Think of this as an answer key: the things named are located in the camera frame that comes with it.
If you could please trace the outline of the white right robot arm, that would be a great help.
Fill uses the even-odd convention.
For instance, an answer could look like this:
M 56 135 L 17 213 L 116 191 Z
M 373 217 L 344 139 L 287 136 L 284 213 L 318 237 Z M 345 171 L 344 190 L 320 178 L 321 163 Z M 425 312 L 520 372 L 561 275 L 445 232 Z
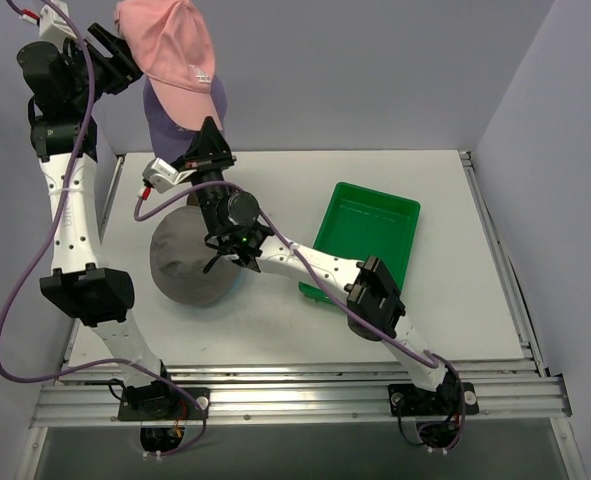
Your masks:
M 357 336 L 380 343 L 404 367 L 422 406 L 444 411 L 455 400 L 452 366 L 429 349 L 409 319 L 401 292 L 385 263 L 374 256 L 345 259 L 286 238 L 251 193 L 225 180 L 236 159 L 212 117 L 206 117 L 177 159 L 195 191 L 216 260 L 257 273 L 311 280 L 347 316 Z

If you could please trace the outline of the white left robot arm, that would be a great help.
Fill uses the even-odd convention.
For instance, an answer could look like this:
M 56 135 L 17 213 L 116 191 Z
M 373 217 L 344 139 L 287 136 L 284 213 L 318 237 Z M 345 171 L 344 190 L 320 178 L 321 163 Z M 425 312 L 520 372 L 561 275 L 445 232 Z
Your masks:
M 151 351 L 132 316 L 134 285 L 128 273 L 108 266 L 101 252 L 94 183 L 97 127 L 85 116 L 89 100 L 116 95 L 142 73 L 125 40 L 97 23 L 92 37 L 107 49 L 62 47 L 47 41 L 24 46 L 17 62 L 32 92 L 28 103 L 31 145 L 40 161 L 56 230 L 51 273 L 40 279 L 42 295 L 66 316 L 102 339 L 121 360 L 124 400 L 154 419 L 177 405 L 167 370 Z

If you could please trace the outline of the grey bucket hat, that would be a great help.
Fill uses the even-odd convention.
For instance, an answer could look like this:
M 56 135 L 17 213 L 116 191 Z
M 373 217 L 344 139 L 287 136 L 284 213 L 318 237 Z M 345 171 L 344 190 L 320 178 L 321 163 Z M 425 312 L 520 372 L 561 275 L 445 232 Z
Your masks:
M 207 229 L 201 211 L 183 206 L 168 213 L 156 227 L 149 248 L 152 280 L 170 300 L 189 307 L 206 307 L 221 300 L 238 282 L 241 269 L 213 258 L 205 245 Z

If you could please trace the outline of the teal bucket hat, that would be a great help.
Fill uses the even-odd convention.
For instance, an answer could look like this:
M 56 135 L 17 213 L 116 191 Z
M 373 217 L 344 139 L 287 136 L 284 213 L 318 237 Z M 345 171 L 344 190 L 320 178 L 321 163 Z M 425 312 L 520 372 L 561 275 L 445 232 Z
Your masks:
M 240 273 L 235 281 L 231 284 L 231 286 L 229 287 L 229 289 L 226 292 L 226 296 L 231 296 L 233 295 L 243 284 L 243 280 L 244 280 L 244 274 Z

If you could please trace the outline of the pink baseball cap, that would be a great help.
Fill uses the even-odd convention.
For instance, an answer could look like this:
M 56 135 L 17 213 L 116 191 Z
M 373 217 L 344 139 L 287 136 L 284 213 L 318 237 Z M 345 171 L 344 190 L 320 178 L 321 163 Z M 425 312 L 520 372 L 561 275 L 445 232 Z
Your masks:
M 216 57 L 203 15 L 191 1 L 127 0 L 114 20 L 169 117 L 197 131 L 211 117 L 221 127 L 212 81 Z

